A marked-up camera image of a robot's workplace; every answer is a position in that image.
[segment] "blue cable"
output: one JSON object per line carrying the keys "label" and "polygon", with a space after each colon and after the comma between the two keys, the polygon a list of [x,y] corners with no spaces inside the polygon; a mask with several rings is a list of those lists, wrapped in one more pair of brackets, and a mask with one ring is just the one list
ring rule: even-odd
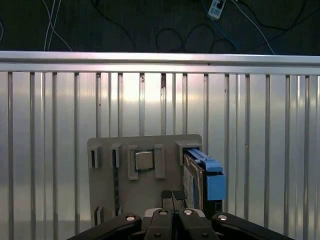
{"label": "blue cable", "polygon": [[[204,1],[204,0],[201,0],[201,1],[202,1],[202,4],[203,4],[203,7],[204,7],[205,12],[208,14],[209,11],[208,11],[208,8],[207,8],[207,6],[206,6],[206,4],[205,4],[205,1]],[[213,24],[215,25],[215,27],[218,29],[218,31],[222,34],[222,36],[224,36],[228,41],[230,41],[230,43],[233,44],[233,46],[235,47],[235,49],[238,50],[238,45],[235,44],[235,42],[232,41],[232,40],[221,30],[221,28],[220,28],[219,25],[215,22],[215,20],[213,20],[211,17],[209,17],[209,18],[210,18],[210,20],[213,22]]]}

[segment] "metal bar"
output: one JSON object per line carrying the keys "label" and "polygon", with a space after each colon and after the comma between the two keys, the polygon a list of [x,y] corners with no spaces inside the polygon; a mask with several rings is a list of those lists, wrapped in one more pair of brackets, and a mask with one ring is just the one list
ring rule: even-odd
{"label": "metal bar", "polygon": [[74,232],[79,233],[80,229],[80,210],[79,210],[79,101],[80,101],[80,76],[74,74]]}
{"label": "metal bar", "polygon": [[58,185],[57,185],[57,73],[52,74],[52,198],[53,239],[58,239]]}
{"label": "metal bar", "polygon": [[301,65],[320,66],[319,56],[285,55],[226,55],[226,54],[188,54],[188,53],[98,53],[98,52],[42,52],[42,51],[0,51],[0,62],[21,63],[214,63],[239,65]]}
{"label": "metal bar", "polygon": [[245,76],[245,117],[244,117],[244,219],[249,219],[249,174],[250,174],[250,76]]}
{"label": "metal bar", "polygon": [[14,240],[14,141],[13,141],[13,73],[7,75],[8,97],[8,210],[9,210],[9,240]]}
{"label": "metal bar", "polygon": [[264,227],[269,227],[270,178],[270,76],[265,78]]}
{"label": "metal bar", "polygon": [[284,210],[283,234],[289,236],[289,171],[290,171],[290,76],[285,77],[285,140],[284,140]]}
{"label": "metal bar", "polygon": [[224,77],[224,172],[226,175],[226,196],[223,211],[228,212],[229,206],[229,124],[230,124],[230,82],[229,75]]}
{"label": "metal bar", "polygon": [[12,72],[81,72],[88,73],[193,73],[193,74],[270,74],[270,75],[320,75],[320,67],[312,66],[255,66],[255,65],[189,65],[178,63],[0,63],[0,71]]}
{"label": "metal bar", "polygon": [[308,173],[309,173],[309,109],[310,77],[305,77],[305,120],[304,120],[304,172],[303,172],[303,239],[308,239],[309,206],[308,206]]}
{"label": "metal bar", "polygon": [[36,171],[35,171],[35,73],[30,74],[30,208],[31,208],[31,239],[36,239]]}

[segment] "black mount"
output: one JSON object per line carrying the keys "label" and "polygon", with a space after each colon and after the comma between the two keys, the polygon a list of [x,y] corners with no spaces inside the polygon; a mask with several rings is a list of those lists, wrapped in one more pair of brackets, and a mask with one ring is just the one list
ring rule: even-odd
{"label": "black mount", "polygon": [[153,208],[143,220],[127,213],[90,228],[69,240],[291,240],[291,238],[220,212],[211,220],[198,209]]}

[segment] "vertical metal rib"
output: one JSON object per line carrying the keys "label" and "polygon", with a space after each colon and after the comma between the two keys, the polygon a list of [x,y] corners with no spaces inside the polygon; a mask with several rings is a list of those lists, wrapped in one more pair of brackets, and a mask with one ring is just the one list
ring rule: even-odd
{"label": "vertical metal rib", "polygon": [[283,234],[289,235],[289,162],[290,162],[290,76],[285,78],[285,141],[284,141],[284,211]]}
{"label": "vertical metal rib", "polygon": [[188,75],[182,76],[182,134],[188,134]]}
{"label": "vertical metal rib", "polygon": [[167,119],[167,75],[161,74],[161,135],[166,135],[166,119]]}
{"label": "vertical metal rib", "polygon": [[47,169],[47,161],[46,161],[46,74],[41,73],[41,111],[43,114],[41,115],[41,124],[43,124],[43,236],[44,239],[47,237],[47,176],[46,176],[46,169]]}
{"label": "vertical metal rib", "polygon": [[57,186],[57,73],[52,74],[52,189],[53,239],[58,239],[58,186]]}
{"label": "vertical metal rib", "polygon": [[310,77],[305,76],[304,171],[303,171],[303,239],[308,239],[308,173],[309,173],[309,109]]}
{"label": "vertical metal rib", "polygon": [[240,102],[240,76],[236,75],[235,81],[235,119],[236,119],[236,127],[235,127],[235,201],[234,201],[234,212],[235,215],[238,215],[238,204],[237,204],[237,196],[238,196],[238,179],[239,179],[239,102]]}
{"label": "vertical metal rib", "polygon": [[270,76],[265,78],[264,227],[269,226]]}
{"label": "vertical metal rib", "polygon": [[35,73],[30,73],[30,204],[31,239],[36,239],[36,174],[35,174]]}
{"label": "vertical metal rib", "polygon": [[245,150],[244,150],[244,219],[249,218],[249,163],[250,163],[250,76],[245,76]]}
{"label": "vertical metal rib", "polygon": [[204,106],[204,123],[203,123],[203,152],[208,154],[208,145],[209,145],[209,76],[208,74],[204,75],[204,93],[203,93],[203,106]]}
{"label": "vertical metal rib", "polygon": [[140,136],[145,135],[145,100],[145,75],[141,73],[139,81]]}
{"label": "vertical metal rib", "polygon": [[228,212],[229,197],[229,124],[230,124],[230,83],[229,75],[224,78],[224,172],[226,175],[226,198],[223,210]]}
{"label": "vertical metal rib", "polygon": [[14,240],[14,150],[13,150],[13,109],[12,109],[12,72],[7,76],[8,94],[8,205],[9,205],[9,240]]}
{"label": "vertical metal rib", "polygon": [[124,76],[118,74],[118,137],[123,137],[123,92],[124,92]]}
{"label": "vertical metal rib", "polygon": [[176,83],[176,74],[172,76],[172,101],[173,101],[173,134],[175,135],[176,130],[176,121],[177,121],[177,83]]}
{"label": "vertical metal rib", "polygon": [[101,73],[96,74],[96,84],[95,84],[95,136],[101,138]]}
{"label": "vertical metal rib", "polygon": [[79,127],[78,127],[78,111],[79,111],[79,73],[74,74],[74,232],[79,233],[80,211],[79,211]]}

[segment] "gray bracket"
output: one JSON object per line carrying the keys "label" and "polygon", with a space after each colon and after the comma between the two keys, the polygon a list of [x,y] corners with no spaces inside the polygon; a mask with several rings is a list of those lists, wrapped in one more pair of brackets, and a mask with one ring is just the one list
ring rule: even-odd
{"label": "gray bracket", "polygon": [[155,144],[154,148],[154,174],[156,179],[166,178],[165,146]]}
{"label": "gray bracket", "polygon": [[[183,156],[185,148],[201,150],[201,136],[187,134],[89,139],[89,163],[92,162],[91,150],[97,156],[94,158],[97,160],[94,168],[89,166],[91,222],[94,224],[98,206],[103,208],[100,219],[104,222],[116,215],[117,208],[118,214],[126,211],[143,216],[147,209],[162,206],[162,190],[183,190],[182,160],[180,164],[177,159]],[[114,155],[116,169],[113,168]],[[115,188],[115,172],[118,188]]]}
{"label": "gray bracket", "polygon": [[127,147],[127,161],[128,161],[128,178],[129,180],[139,180],[139,173],[136,171],[135,152],[138,149],[137,145],[130,145]]}
{"label": "gray bracket", "polygon": [[101,167],[101,146],[90,146],[88,148],[89,169],[98,169]]}
{"label": "gray bracket", "polygon": [[184,149],[199,149],[202,152],[202,144],[195,141],[176,141],[177,157],[180,166],[184,164]]}
{"label": "gray bracket", "polygon": [[119,155],[119,151],[120,151],[120,147],[121,147],[121,143],[115,143],[112,144],[110,147],[110,167],[113,168],[114,164],[113,164],[113,152],[115,152],[115,167],[119,168],[120,167],[120,155]]}

